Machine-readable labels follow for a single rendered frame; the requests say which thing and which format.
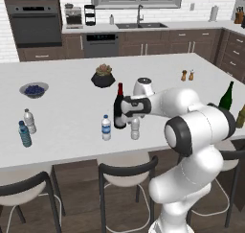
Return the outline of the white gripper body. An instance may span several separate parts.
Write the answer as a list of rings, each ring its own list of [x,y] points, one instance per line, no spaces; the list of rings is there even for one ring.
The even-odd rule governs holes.
[[[121,102],[121,109],[122,109],[122,113],[127,116],[127,117],[131,117],[132,113],[131,113],[131,99],[130,98],[124,98]]]

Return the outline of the dark wine bottle red cap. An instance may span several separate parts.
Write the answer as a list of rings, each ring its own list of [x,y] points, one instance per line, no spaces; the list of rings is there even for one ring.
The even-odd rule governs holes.
[[[118,84],[118,94],[114,102],[114,127],[122,129],[126,127],[126,123],[122,120],[121,102],[123,100],[123,84]]]

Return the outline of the water bottle blue label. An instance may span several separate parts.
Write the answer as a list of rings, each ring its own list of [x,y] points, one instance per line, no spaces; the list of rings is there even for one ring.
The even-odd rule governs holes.
[[[103,116],[101,121],[101,133],[104,141],[108,141],[111,138],[111,121],[108,119],[107,114]]]

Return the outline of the dishwasher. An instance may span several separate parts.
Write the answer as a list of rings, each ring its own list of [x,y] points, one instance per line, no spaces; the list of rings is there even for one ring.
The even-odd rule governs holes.
[[[85,58],[111,58],[119,55],[117,33],[90,33],[83,36]]]

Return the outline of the brown lower cupboard run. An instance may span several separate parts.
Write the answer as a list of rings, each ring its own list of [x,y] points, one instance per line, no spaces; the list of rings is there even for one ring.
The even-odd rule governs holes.
[[[221,29],[185,29],[119,33],[120,56],[195,53],[214,63]]]

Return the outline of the dark sink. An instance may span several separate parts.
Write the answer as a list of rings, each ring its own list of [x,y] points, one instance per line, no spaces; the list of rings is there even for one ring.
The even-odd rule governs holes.
[[[167,28],[165,24],[160,22],[156,23],[122,23],[116,24],[119,29],[146,29],[146,28]]]

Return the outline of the grey bowl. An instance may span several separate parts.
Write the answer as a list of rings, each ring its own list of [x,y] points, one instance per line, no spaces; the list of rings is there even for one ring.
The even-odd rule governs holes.
[[[41,93],[41,94],[39,94],[39,95],[26,95],[26,94],[25,94],[25,89],[26,89],[29,85],[39,85],[39,86],[41,86],[41,87],[44,88],[44,92]],[[27,83],[27,84],[21,86],[20,89],[19,89],[19,92],[20,92],[21,94],[23,94],[23,95],[25,95],[25,96],[31,98],[31,99],[37,99],[37,98],[42,97],[48,89],[49,89],[49,85],[48,85],[47,83],[45,83],[45,82],[31,82],[31,83]]]

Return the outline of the dark tap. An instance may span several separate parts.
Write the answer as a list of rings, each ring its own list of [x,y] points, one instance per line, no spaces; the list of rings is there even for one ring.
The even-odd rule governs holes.
[[[138,6],[138,13],[137,13],[137,24],[139,25],[141,21],[144,20],[144,16],[141,16],[141,9],[143,8],[143,5]]]

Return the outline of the blueberries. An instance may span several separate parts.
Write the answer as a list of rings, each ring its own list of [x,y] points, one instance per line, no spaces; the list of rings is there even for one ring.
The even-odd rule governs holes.
[[[25,89],[26,95],[39,95],[44,92],[44,88],[39,85],[29,85]]]

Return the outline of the black small appliance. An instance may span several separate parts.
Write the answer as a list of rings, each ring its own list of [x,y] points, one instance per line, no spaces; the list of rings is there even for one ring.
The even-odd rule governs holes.
[[[96,25],[96,10],[94,5],[85,5],[84,6],[84,17],[86,26],[95,26]]]

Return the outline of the green glass bottle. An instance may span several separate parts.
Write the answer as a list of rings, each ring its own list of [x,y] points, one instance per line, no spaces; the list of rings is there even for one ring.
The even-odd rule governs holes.
[[[232,106],[233,98],[232,98],[232,91],[233,91],[233,82],[230,82],[230,85],[225,92],[225,94],[222,96],[219,102],[219,107],[223,107],[227,110],[229,110]]]

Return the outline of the olive glass bottle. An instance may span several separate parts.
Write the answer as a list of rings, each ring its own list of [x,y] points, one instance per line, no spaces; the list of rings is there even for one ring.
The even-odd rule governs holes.
[[[238,116],[236,118],[236,127],[243,128],[244,123],[245,123],[245,105],[238,113]]]

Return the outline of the built-in oven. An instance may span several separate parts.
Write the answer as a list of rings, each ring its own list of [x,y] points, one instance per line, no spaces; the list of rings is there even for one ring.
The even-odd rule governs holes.
[[[62,45],[58,12],[55,5],[7,5],[11,28],[18,48]]]

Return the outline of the knife block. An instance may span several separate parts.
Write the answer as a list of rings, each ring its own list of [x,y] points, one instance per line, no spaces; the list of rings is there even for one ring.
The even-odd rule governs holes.
[[[243,20],[243,15],[244,15],[243,7],[238,6],[236,8],[234,23],[235,24],[241,24],[242,20]]]

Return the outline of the white stool black frame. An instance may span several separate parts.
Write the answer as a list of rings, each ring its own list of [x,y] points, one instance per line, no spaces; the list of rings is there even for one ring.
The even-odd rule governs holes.
[[[147,152],[129,155],[111,154],[98,158],[97,162],[99,166],[101,233],[106,233],[106,231],[110,231],[111,233],[132,233],[152,224],[154,222],[154,202],[152,198],[146,198],[145,190],[141,183],[147,178],[152,179],[155,176],[158,157],[154,155],[152,158],[149,158]],[[143,192],[148,211],[148,219],[139,229],[117,232],[106,225],[104,189],[110,185],[117,187],[136,187],[136,201],[139,201],[140,192]]]
[[[51,179],[47,172],[41,172],[28,179],[0,186],[0,205],[11,206],[12,210],[16,206],[27,203],[38,197],[43,191],[40,185],[44,184],[47,190],[47,195],[51,203],[51,208],[54,216],[56,233],[62,233],[61,230],[61,215],[57,213],[56,209],[56,195],[54,194]]]
[[[209,214],[197,213],[192,208],[190,208],[187,215],[187,222],[190,223],[191,214],[195,214],[200,217],[212,217],[225,213],[226,214],[225,227],[228,228],[230,225],[231,214],[234,205],[234,197],[235,197],[235,191],[238,182],[238,176],[241,168],[241,161],[245,160],[245,145],[240,150],[238,150],[232,141],[226,140],[226,141],[222,141],[219,144],[216,144],[215,147],[218,150],[220,150],[224,159],[224,164],[221,172],[228,172],[228,171],[234,172],[230,193],[226,192],[225,188],[221,185],[221,182],[218,178],[215,180],[217,185],[223,192],[224,196],[226,197],[227,207],[223,211],[212,212]]]

